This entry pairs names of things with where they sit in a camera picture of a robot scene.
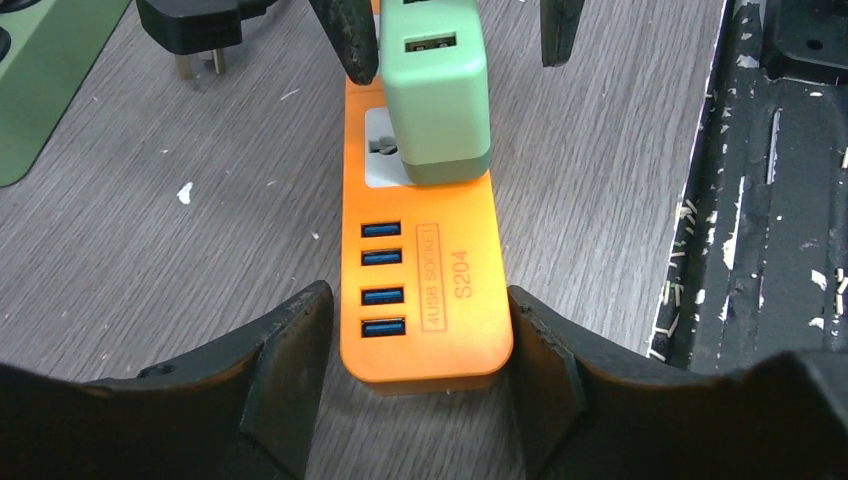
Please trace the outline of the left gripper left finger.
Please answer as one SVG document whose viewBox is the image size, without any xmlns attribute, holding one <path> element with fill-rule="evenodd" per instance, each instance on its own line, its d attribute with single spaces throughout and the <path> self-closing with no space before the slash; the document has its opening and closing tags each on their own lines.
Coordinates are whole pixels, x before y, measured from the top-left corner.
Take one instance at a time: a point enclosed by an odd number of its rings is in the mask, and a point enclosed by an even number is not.
<svg viewBox="0 0 848 480">
<path fill-rule="evenodd" d="M 133 378 L 1 369 L 5 479 L 301 479 L 332 344 L 330 286 Z"/>
</svg>

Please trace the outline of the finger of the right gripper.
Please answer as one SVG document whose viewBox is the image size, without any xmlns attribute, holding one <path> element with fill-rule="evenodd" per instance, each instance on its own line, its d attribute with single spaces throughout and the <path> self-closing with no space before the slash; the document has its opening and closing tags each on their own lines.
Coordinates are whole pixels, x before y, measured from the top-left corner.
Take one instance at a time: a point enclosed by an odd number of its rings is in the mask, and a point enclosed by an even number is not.
<svg viewBox="0 0 848 480">
<path fill-rule="evenodd" d="M 355 85 L 370 85 L 379 66 L 371 2 L 311 0 L 310 5 L 348 79 Z"/>
<path fill-rule="evenodd" d="M 544 67 L 559 67 L 571 58 L 584 0 L 541 0 L 540 46 Z"/>
</svg>

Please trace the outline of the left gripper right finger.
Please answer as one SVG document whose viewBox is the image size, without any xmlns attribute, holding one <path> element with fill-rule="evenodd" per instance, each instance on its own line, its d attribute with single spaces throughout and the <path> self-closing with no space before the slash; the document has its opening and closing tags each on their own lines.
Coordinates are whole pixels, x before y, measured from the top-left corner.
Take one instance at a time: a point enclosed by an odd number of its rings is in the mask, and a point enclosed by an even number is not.
<svg viewBox="0 0 848 480">
<path fill-rule="evenodd" d="M 630 351 L 508 290 L 530 479 L 843 479 L 847 355 L 789 351 L 709 376 Z"/>
</svg>

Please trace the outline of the green adapter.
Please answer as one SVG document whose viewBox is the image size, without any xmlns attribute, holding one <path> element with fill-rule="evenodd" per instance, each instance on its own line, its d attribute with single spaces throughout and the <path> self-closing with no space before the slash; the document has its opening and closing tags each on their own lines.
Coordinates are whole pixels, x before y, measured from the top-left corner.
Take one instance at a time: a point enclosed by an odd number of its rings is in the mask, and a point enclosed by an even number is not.
<svg viewBox="0 0 848 480">
<path fill-rule="evenodd" d="M 477 2 L 383 1 L 380 74 L 401 162 L 417 185 L 491 164 L 488 62 Z"/>
</svg>

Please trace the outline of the orange power strip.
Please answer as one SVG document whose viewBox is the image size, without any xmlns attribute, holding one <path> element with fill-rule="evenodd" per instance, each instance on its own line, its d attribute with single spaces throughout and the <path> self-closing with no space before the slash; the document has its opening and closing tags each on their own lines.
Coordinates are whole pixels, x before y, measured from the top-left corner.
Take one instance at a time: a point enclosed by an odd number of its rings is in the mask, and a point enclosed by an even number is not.
<svg viewBox="0 0 848 480">
<path fill-rule="evenodd" d="M 379 83 L 345 86 L 340 354 L 381 395 L 488 386 L 513 347 L 489 175 L 417 186 Z"/>
</svg>

